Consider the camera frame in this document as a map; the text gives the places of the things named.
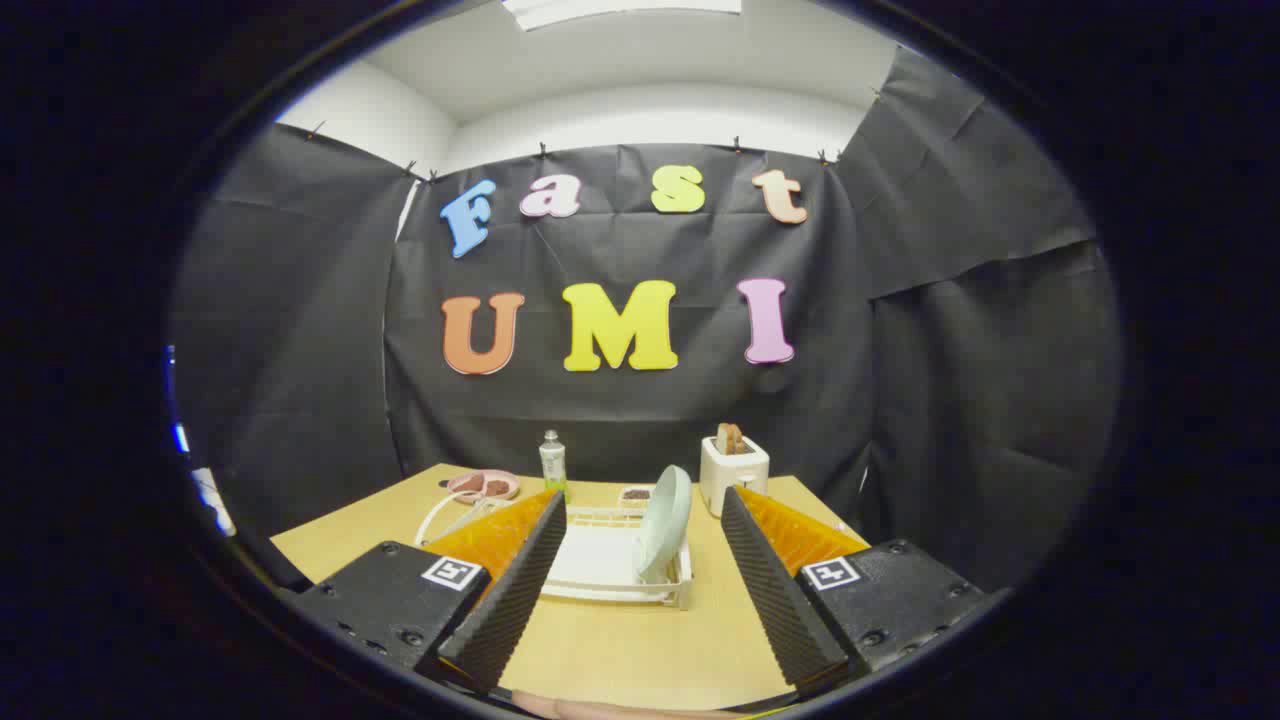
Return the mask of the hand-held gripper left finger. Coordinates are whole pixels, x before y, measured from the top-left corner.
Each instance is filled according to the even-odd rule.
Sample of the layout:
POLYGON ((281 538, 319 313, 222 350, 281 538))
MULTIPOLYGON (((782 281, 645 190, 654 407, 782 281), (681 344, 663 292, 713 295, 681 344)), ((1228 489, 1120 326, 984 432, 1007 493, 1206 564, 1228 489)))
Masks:
POLYGON ((424 548, 383 541, 292 597, 378 664, 485 694, 512 657, 567 530, 550 489, 424 548))

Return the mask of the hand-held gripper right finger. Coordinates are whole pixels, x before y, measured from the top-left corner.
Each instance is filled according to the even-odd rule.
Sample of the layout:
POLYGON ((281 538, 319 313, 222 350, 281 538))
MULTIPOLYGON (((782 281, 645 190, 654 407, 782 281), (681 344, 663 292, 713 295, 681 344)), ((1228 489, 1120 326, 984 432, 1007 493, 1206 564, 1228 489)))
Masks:
POLYGON ((724 493, 721 525, 780 670, 797 691, 878 673, 1005 598, 905 539, 869 546, 742 487, 724 493))

